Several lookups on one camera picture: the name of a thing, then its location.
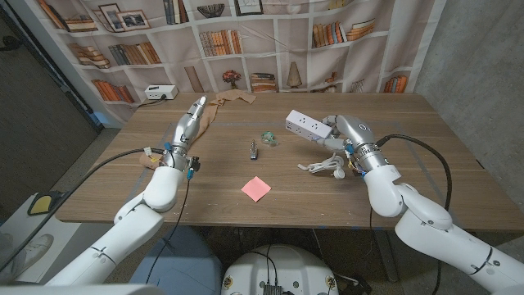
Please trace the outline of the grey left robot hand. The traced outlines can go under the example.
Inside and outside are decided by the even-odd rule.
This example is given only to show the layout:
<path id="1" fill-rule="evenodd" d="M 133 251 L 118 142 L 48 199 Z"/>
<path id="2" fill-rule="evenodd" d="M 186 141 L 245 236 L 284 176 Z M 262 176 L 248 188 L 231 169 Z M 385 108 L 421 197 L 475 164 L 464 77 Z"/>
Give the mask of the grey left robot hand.
<path id="1" fill-rule="evenodd" d="M 185 170 L 188 163 L 187 153 L 197 137 L 206 103 L 206 96 L 198 98 L 180 118 L 170 144 L 171 150 L 164 152 L 164 166 Z"/>

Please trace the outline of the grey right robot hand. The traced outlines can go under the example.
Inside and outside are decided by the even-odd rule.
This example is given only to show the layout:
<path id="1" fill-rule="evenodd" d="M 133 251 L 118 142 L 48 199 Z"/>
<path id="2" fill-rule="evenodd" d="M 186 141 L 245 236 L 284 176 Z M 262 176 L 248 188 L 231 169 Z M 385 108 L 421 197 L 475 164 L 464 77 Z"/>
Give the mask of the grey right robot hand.
<path id="1" fill-rule="evenodd" d="M 322 122 L 332 128 L 326 138 L 316 139 L 318 145 L 332 152 L 345 152 L 353 166 L 368 173 L 388 164 L 375 135 L 367 123 L 354 116 L 327 116 Z"/>

